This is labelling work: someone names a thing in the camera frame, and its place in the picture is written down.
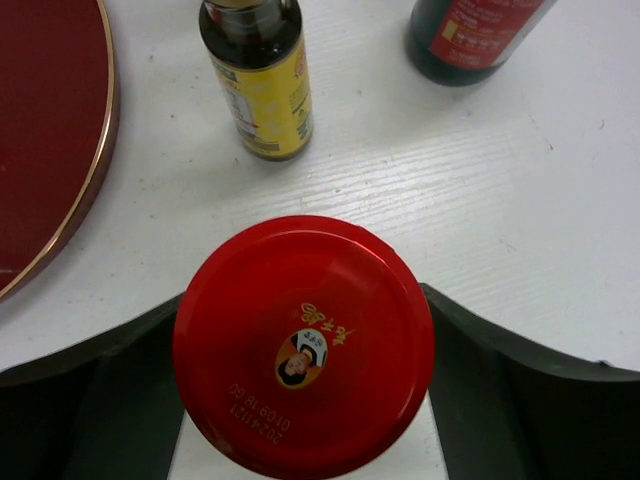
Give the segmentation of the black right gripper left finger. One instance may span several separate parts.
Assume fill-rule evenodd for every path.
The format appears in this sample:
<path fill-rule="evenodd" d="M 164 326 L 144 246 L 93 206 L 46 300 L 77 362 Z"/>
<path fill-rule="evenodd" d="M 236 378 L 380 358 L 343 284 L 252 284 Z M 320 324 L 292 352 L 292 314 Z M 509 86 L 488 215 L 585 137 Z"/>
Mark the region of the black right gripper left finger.
<path fill-rule="evenodd" d="M 168 478 L 184 417 L 172 360 L 180 300 L 2 371 L 2 478 Z"/>

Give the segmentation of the small yellow-label dark bottle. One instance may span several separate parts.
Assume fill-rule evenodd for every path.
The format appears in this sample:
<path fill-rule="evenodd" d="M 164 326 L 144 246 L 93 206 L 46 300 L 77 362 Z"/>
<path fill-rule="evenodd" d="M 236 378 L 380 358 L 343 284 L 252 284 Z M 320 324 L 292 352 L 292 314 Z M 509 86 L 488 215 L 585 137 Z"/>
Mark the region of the small yellow-label dark bottle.
<path fill-rule="evenodd" d="M 303 17 L 296 1 L 203 1 L 199 30 L 244 146 L 268 161 L 313 133 Z"/>

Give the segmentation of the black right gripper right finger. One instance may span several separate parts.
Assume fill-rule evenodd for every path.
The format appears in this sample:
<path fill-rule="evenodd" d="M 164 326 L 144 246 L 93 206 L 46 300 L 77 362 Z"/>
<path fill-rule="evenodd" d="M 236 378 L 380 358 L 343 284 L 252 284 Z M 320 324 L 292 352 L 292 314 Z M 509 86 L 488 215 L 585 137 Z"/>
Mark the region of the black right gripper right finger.
<path fill-rule="evenodd" d="M 553 350 L 422 290 L 449 478 L 638 478 L 638 372 Z"/>

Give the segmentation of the tall soy sauce bottle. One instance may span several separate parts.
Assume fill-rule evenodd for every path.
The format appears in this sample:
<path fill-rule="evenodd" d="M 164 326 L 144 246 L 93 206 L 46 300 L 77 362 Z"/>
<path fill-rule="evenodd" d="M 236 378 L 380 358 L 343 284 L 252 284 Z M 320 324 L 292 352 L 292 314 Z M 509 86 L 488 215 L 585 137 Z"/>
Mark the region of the tall soy sauce bottle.
<path fill-rule="evenodd" d="M 554 5 L 554 0 L 419 0 L 406 51 L 428 79 L 474 85 L 493 75 Z"/>

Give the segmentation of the red-lid chili sauce jar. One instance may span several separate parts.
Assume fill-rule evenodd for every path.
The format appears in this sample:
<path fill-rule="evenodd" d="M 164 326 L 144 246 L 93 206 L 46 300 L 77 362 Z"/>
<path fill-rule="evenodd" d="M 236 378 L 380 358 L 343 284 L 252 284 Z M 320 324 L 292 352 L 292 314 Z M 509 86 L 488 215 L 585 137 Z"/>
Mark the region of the red-lid chili sauce jar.
<path fill-rule="evenodd" d="M 223 455 L 277 479 L 328 479 L 404 433 L 430 385 L 431 312 L 411 270 L 366 229 L 268 220 L 204 262 L 175 321 L 176 383 Z"/>

